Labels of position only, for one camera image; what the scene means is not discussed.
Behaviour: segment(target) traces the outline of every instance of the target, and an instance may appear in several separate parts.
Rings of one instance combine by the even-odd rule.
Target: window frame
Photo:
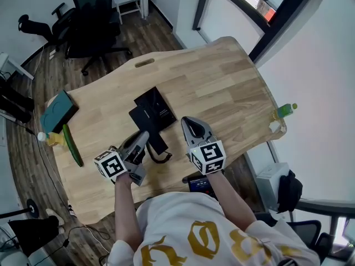
[[[249,57],[255,63],[270,47],[273,41],[282,34],[287,26],[296,18],[298,13],[308,2],[308,0],[283,0],[280,6],[276,9],[276,13],[268,22],[252,5],[245,0],[230,0],[237,7],[239,7],[245,14],[247,14],[255,24],[264,32]],[[201,21],[207,0],[199,0],[193,30],[200,30],[199,23]]]

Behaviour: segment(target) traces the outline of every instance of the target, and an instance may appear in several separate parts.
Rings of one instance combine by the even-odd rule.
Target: shoe
[[[65,233],[65,229],[63,227],[58,227],[59,234]]]
[[[64,225],[64,220],[62,219],[62,217],[59,216],[57,213],[55,213],[52,209],[45,209],[45,212],[47,213],[48,216],[55,216],[58,219],[59,226]]]

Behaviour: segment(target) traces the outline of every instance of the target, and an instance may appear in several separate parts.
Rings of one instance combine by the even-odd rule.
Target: yellow bottle
[[[67,143],[65,141],[64,135],[60,135],[54,132],[44,133],[40,132],[37,135],[38,141],[46,142],[48,146],[61,145],[65,146]]]

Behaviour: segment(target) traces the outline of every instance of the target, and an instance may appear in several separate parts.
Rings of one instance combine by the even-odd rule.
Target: hand
[[[129,172],[124,172],[118,177],[116,177],[115,186],[124,185],[130,187],[132,184],[132,178],[129,176]]]

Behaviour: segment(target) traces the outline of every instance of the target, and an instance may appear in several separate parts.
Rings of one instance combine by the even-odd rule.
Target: white t-shirt
[[[107,266],[278,265],[288,258],[298,265],[320,264],[284,221],[273,228],[257,221],[243,232],[203,193],[166,193],[144,202],[136,214],[142,244],[134,252],[116,241]]]

